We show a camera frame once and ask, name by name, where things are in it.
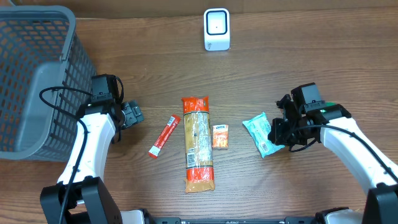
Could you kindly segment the teal wet wipes pack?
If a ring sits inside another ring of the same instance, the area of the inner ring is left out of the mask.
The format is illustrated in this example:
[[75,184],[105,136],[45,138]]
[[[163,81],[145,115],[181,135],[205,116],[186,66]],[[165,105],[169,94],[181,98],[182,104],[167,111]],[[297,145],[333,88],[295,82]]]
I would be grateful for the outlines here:
[[262,158],[284,148],[283,145],[277,146],[268,140],[268,134],[271,133],[271,125],[267,120],[265,112],[262,112],[250,120],[243,121],[243,125],[253,138]]

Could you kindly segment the red stick packet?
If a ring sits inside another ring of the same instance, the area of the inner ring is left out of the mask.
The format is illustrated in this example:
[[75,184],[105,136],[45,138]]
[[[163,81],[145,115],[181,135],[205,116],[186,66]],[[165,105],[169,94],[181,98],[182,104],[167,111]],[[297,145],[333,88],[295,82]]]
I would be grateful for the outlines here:
[[161,149],[164,147],[165,143],[169,139],[170,135],[173,133],[174,129],[177,127],[178,123],[180,122],[181,118],[176,114],[173,114],[170,119],[168,120],[165,128],[157,138],[154,145],[149,149],[148,155],[156,159],[159,156]]

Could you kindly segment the orange kleenex tissue pack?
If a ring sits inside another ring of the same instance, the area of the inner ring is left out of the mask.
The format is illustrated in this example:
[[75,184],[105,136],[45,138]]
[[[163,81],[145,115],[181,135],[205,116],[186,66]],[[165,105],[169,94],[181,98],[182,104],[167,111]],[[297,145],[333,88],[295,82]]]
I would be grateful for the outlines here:
[[227,124],[213,125],[213,149],[227,149],[229,139],[229,126]]

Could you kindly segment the long spaghetti pasta package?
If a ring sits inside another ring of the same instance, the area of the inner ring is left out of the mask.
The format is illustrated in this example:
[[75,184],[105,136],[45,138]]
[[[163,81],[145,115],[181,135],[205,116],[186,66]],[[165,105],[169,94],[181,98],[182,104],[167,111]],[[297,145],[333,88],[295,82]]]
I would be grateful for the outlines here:
[[215,189],[208,97],[185,97],[183,123],[187,193]]

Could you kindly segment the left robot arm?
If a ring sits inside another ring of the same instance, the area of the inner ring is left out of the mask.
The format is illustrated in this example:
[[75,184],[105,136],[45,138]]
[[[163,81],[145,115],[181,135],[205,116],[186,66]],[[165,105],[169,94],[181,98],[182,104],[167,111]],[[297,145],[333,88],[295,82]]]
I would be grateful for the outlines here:
[[48,223],[144,223],[143,212],[123,215],[103,182],[111,144],[121,132],[144,120],[136,101],[124,100],[124,87],[115,75],[91,79],[88,99],[76,113],[53,105],[74,119],[77,134],[68,163],[57,183],[42,189],[40,204]]

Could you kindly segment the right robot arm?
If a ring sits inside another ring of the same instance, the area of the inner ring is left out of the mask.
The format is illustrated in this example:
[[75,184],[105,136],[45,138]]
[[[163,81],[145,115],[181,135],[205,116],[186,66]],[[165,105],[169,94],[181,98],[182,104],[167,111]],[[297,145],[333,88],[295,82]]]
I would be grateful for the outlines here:
[[282,118],[274,118],[268,139],[290,152],[318,142],[333,152],[366,194],[363,212],[338,207],[315,214],[312,223],[397,223],[397,164],[385,156],[360,130],[340,104],[322,99],[317,85],[294,88],[277,101]]

